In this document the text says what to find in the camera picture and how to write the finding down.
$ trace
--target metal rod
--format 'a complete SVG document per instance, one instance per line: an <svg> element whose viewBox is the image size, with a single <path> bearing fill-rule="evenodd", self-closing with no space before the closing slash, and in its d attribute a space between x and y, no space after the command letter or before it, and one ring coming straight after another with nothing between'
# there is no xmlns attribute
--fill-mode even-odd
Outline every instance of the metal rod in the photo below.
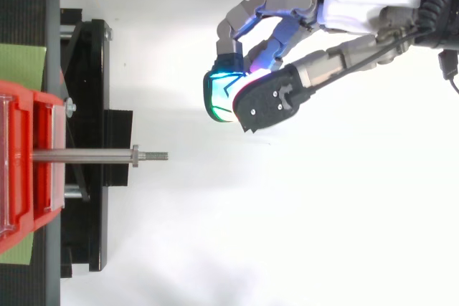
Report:
<svg viewBox="0 0 459 306"><path fill-rule="evenodd" d="M83 191L77 184L67 184L64 189L66 199L82 199Z"/></svg>
<svg viewBox="0 0 459 306"><path fill-rule="evenodd" d="M33 160L48 163L76 164L126 164L138 166L139 161L167 161L167 152L139 152L138 146L129 149L112 148L67 148L55 150L34 150Z"/></svg>

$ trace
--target black cable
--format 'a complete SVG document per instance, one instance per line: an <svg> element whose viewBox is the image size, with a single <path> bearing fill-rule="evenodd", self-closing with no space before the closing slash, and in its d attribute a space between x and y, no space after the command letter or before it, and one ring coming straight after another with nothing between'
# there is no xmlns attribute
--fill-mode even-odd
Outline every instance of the black cable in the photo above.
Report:
<svg viewBox="0 0 459 306"><path fill-rule="evenodd" d="M451 86L453 87L454 91L456 91L459 94L459 88L454 83L454 79L451 79L450 83L451 83Z"/></svg>
<svg viewBox="0 0 459 306"><path fill-rule="evenodd" d="M422 29L436 30L438 19L452 0L425 0L419 9L416 25Z"/></svg>
<svg viewBox="0 0 459 306"><path fill-rule="evenodd" d="M421 36L425 36L425 35L429 34L430 32L431 32L430 30L429 31L423 31L423 32L419 32L419 31L412 32L411 34L408 34L408 35L406 35L406 36L404 36L404 37L392 42L391 44L385 46L379 52L373 54L372 56L367 57L366 59L363 59L362 61L356 63L353 66L350 66L349 68L346 68L345 70L343 70L341 72L336 73L335 75L332 75L325 82L323 82L323 83L321 83L321 84L319 84L319 85L317 85L315 87L312 87L312 91L315 92L317 90L320 90L322 87L330 85L332 82L335 82L335 81L341 79L342 77L345 77L345 76L347 76L347 75L349 75L351 73L357 72L361 68L367 66L368 64L371 64L375 60L377 60L380 57L384 56L384 54L387 54L391 50L397 48L399 45L404 44L406 41L409 41L411 39L416 39L416 38L421 37Z"/></svg>

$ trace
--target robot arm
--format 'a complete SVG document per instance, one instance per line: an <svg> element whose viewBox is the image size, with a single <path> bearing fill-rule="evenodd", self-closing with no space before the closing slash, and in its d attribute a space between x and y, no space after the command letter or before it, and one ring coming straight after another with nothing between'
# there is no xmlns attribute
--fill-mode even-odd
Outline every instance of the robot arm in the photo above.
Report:
<svg viewBox="0 0 459 306"><path fill-rule="evenodd" d="M215 120L239 121L244 130L254 132L282 122L295 115L300 104L316 91L349 73L389 63L412 44L457 45L459 20L450 25L448 18L452 11L458 14L459 1L455 8L453 3L452 0L422 0L422 3L421 0L374 0L373 4L338 0L243 1L218 26L217 60L204 77L206 109ZM280 16L282 21L268 40L243 57L238 39L267 16ZM282 58L319 29L345 29L365 35L326 52L314 52L279 70Z"/></svg>

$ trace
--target screw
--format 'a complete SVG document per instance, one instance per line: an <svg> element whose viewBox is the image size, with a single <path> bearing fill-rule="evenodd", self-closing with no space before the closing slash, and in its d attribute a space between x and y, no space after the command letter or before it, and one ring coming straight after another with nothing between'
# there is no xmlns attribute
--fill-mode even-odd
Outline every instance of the screw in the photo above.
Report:
<svg viewBox="0 0 459 306"><path fill-rule="evenodd" d="M113 41L113 29L112 28L107 28L105 30L105 39L107 41Z"/></svg>
<svg viewBox="0 0 459 306"><path fill-rule="evenodd" d="M71 118L73 113L77 111L77 105L73 102L72 98L68 97L65 100L65 114L68 118Z"/></svg>

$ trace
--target green tape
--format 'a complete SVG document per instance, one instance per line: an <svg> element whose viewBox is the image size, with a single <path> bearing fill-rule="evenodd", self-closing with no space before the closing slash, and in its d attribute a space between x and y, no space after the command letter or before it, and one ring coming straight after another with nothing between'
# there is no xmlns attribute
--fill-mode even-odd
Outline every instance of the green tape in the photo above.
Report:
<svg viewBox="0 0 459 306"><path fill-rule="evenodd" d="M19 244L0 254L0 264L30 264L34 234L29 233Z"/></svg>
<svg viewBox="0 0 459 306"><path fill-rule="evenodd" d="M44 47L0 44L0 80L40 91L45 55Z"/></svg>

